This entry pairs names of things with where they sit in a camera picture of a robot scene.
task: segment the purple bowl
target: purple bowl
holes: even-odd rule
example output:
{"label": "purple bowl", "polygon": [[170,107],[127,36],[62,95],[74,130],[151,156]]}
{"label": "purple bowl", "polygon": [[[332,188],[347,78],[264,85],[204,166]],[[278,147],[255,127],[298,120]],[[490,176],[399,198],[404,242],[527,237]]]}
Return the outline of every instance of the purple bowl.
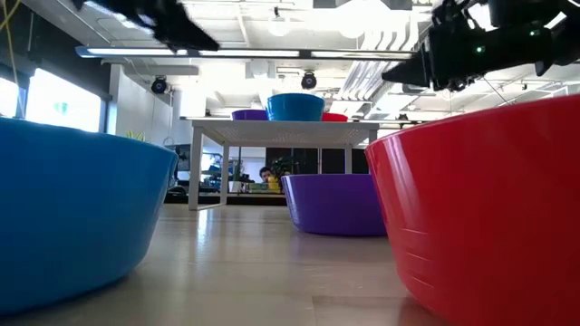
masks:
{"label": "purple bowl", "polygon": [[265,110],[237,110],[232,113],[232,120],[268,120]]}
{"label": "purple bowl", "polygon": [[319,235],[385,236],[379,199],[370,175],[283,177],[294,225]]}

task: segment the security camera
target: security camera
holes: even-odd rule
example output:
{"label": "security camera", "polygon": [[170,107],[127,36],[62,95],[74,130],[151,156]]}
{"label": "security camera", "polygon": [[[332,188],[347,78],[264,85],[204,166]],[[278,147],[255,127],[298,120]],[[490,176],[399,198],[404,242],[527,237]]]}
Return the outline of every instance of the security camera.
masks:
{"label": "security camera", "polygon": [[316,87],[316,77],[314,72],[305,72],[302,78],[302,88],[305,90],[311,90]]}
{"label": "security camera", "polygon": [[167,76],[155,77],[155,81],[151,84],[151,91],[155,94],[165,94],[168,90]]}

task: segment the black hair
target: black hair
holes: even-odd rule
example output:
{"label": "black hair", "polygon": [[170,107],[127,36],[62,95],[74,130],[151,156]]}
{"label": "black hair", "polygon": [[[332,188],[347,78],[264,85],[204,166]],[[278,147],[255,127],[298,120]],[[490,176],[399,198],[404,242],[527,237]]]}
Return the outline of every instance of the black hair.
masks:
{"label": "black hair", "polygon": [[272,170],[269,167],[260,168],[260,177],[262,177],[262,173],[264,173],[264,172],[272,173]]}

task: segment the plastic bowl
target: plastic bowl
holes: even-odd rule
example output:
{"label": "plastic bowl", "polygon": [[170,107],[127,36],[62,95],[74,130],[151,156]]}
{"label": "plastic bowl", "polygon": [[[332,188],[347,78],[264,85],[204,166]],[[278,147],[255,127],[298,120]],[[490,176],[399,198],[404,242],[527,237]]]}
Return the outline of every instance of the plastic bowl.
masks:
{"label": "plastic bowl", "polygon": [[232,113],[232,120],[268,120],[265,110],[237,110]]}
{"label": "plastic bowl", "polygon": [[319,235],[386,235],[370,175],[302,175],[282,178],[292,222]]}
{"label": "plastic bowl", "polygon": [[399,275],[463,326],[580,325],[580,97],[392,134],[366,150]]}
{"label": "plastic bowl", "polygon": [[348,117],[343,114],[325,113],[323,114],[324,122],[347,122]]}
{"label": "plastic bowl", "polygon": [[266,107],[271,121],[320,121],[323,111],[323,99],[302,93],[274,95]]}
{"label": "plastic bowl", "polygon": [[0,314],[118,280],[146,254],[177,155],[0,118]]}

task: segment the white table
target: white table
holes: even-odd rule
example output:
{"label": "white table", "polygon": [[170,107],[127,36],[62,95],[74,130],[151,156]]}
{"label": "white table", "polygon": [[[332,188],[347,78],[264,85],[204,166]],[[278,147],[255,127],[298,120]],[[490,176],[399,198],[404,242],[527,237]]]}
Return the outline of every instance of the white table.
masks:
{"label": "white table", "polygon": [[227,202],[228,169],[221,169],[221,190],[218,205],[200,206],[199,178],[203,135],[223,146],[224,161],[229,148],[263,147],[289,149],[345,149],[345,173],[353,173],[353,148],[364,140],[377,139],[380,125],[360,122],[299,122],[299,121],[230,121],[193,120],[191,141],[191,173],[189,177],[189,210],[222,206]]}

